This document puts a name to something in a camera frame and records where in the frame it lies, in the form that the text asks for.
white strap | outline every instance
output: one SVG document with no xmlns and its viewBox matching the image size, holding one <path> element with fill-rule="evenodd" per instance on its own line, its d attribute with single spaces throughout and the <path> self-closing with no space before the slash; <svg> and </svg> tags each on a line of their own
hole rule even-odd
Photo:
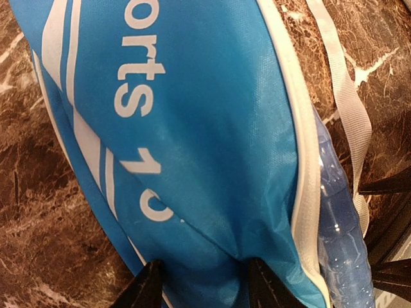
<svg viewBox="0 0 411 308">
<path fill-rule="evenodd" d="M 306 0 L 306 2 L 317 22 L 327 51 L 335 103 L 347 136 L 353 163 L 354 205 L 365 235 L 369 224 L 369 209 L 364 197 L 358 194 L 358 184 L 371 140 L 371 122 L 349 77 L 337 29 L 324 3 L 321 0 Z"/>
<path fill-rule="evenodd" d="M 411 0 L 404 0 L 404 2 L 408 9 L 411 10 Z"/>
</svg>

marble surface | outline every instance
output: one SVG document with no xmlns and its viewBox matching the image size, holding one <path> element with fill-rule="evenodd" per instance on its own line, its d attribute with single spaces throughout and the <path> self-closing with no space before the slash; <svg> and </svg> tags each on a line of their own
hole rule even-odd
<svg viewBox="0 0 411 308">
<path fill-rule="evenodd" d="M 349 178 L 327 57 L 304 0 L 274 0 Z M 400 0 L 325 0 L 374 128 L 362 182 L 411 165 L 411 16 Z M 0 0 L 0 307 L 108 307 L 132 278 L 54 136 L 28 43 Z M 370 230 L 401 194 L 368 198 Z"/>
<path fill-rule="evenodd" d="M 7 0 L 0 132 L 0 307 L 108 307 L 132 275 L 60 149 Z"/>
<path fill-rule="evenodd" d="M 305 0 L 275 0 L 300 59 L 311 99 L 333 138 L 352 180 L 348 143 L 339 118 L 328 59 Z M 369 114 L 373 134 L 361 183 L 411 166 L 411 15 L 401 0 L 324 0 L 333 18 L 345 61 Z M 407 194 L 367 197 L 369 232 L 383 223 Z"/>
</svg>

blue bottle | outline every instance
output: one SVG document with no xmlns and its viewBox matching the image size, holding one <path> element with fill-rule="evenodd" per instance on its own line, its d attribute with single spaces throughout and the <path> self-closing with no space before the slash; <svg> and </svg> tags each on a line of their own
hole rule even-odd
<svg viewBox="0 0 411 308">
<path fill-rule="evenodd" d="M 358 213 L 331 137 L 314 110 L 320 148 L 319 261 L 336 308 L 375 308 Z"/>
</svg>

white zipper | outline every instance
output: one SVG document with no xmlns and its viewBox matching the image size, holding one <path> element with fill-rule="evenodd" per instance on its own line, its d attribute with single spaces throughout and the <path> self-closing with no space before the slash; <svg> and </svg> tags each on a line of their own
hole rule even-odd
<svg viewBox="0 0 411 308">
<path fill-rule="evenodd" d="M 331 307 L 329 291 L 320 274 L 317 240 L 320 220 L 320 167 L 317 128 L 310 94 L 291 38 L 273 0 L 256 0 L 263 14 L 277 54 L 288 99 L 290 100 L 297 147 L 299 171 L 292 216 L 292 235 L 306 276 Z"/>
</svg>

stripe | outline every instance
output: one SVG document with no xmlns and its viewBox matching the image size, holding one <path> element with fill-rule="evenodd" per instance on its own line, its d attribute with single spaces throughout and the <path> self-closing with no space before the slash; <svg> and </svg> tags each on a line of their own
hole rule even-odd
<svg viewBox="0 0 411 308">
<path fill-rule="evenodd" d="M 128 238 L 128 240 L 130 241 L 131 246 L 133 246 L 133 249 L 136 252 L 136 254 L 139 256 L 141 263 L 143 263 L 143 266 L 146 266 L 147 262 L 145 261 L 144 257 L 141 255 L 140 251 L 136 248 L 136 246 L 134 246 L 134 243 L 132 242 L 130 238 Z M 173 305 L 171 304 L 170 300 L 168 299 L 164 291 L 162 292 L 162 299 L 164 300 L 168 308 L 173 308 Z"/>
<path fill-rule="evenodd" d="M 66 91 L 70 104 L 74 106 L 74 72 L 76 70 L 78 51 L 78 29 L 80 27 L 80 10 L 82 0 L 73 0 L 70 24 L 69 55 L 67 57 Z"/>
<path fill-rule="evenodd" d="M 39 80 L 41 93 L 43 94 L 44 102 L 46 104 L 47 113 L 49 114 L 49 117 L 50 117 L 51 125 L 53 126 L 53 129 L 56 133 L 58 143 L 60 144 L 63 150 L 63 153 L 66 156 L 66 159 L 68 160 L 71 166 L 71 169 L 72 169 L 73 167 L 71 165 L 69 155 L 67 154 L 67 150 L 66 150 L 66 147 L 64 146 L 62 136 L 60 135 L 60 132 L 58 131 L 56 120 L 54 118 L 53 112 L 51 111 L 50 100 L 47 94 L 46 85 L 44 84 L 44 78 L 43 78 L 43 73 L 41 71 L 40 60 L 37 54 L 34 52 L 34 50 L 33 50 L 33 58 L 34 58 L 34 67 L 37 72 L 37 79 Z"/>
<path fill-rule="evenodd" d="M 98 188 L 100 185 L 100 138 L 93 132 L 91 127 L 84 121 L 78 111 L 73 108 L 74 136 L 90 172 L 96 181 Z"/>
<path fill-rule="evenodd" d="M 67 0 L 55 0 L 44 25 L 41 42 L 41 59 L 44 68 L 58 88 L 62 89 L 60 65 L 63 52 L 64 18 Z"/>
<path fill-rule="evenodd" d="M 114 156 L 109 149 L 106 149 L 105 153 L 105 185 L 107 203 L 114 217 L 118 220 L 116 206 L 114 204 Z"/>
</svg>

